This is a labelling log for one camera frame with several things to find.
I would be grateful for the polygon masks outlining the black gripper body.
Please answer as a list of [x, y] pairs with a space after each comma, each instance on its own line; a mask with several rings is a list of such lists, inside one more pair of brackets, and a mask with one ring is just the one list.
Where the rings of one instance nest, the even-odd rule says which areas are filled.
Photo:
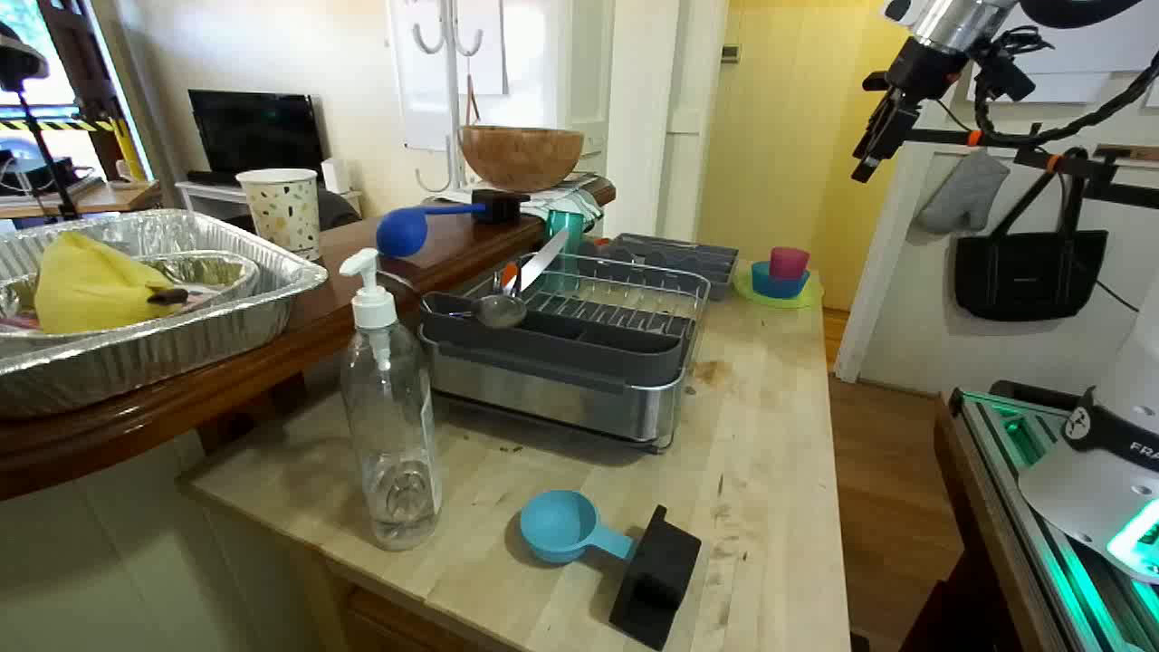
[[928, 99], [942, 99], [965, 58], [959, 52], [935, 52], [920, 40], [905, 40], [886, 71], [868, 71], [864, 89], [880, 89], [864, 135], [853, 144], [853, 180], [868, 180], [874, 170], [898, 151], [920, 120]]

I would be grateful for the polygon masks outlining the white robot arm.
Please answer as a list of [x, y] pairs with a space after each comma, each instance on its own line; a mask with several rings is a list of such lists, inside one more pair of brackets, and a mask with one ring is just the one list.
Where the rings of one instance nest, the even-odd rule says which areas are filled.
[[1156, 82], [1159, 53], [1120, 96], [1066, 128], [998, 135], [987, 120], [987, 103], [998, 96], [1020, 103], [1037, 89], [1017, 69], [1017, 58], [1046, 47], [1039, 28], [1086, 28], [1133, 4], [1137, 0], [886, 0], [884, 16], [905, 24], [909, 36], [884, 71], [862, 80], [864, 89], [880, 89], [880, 103], [853, 144], [849, 179], [868, 180], [905, 141], [920, 141], [920, 104], [936, 103], [965, 65], [979, 65], [975, 128], [936, 138], [1039, 151], [1046, 141], [1103, 125]]

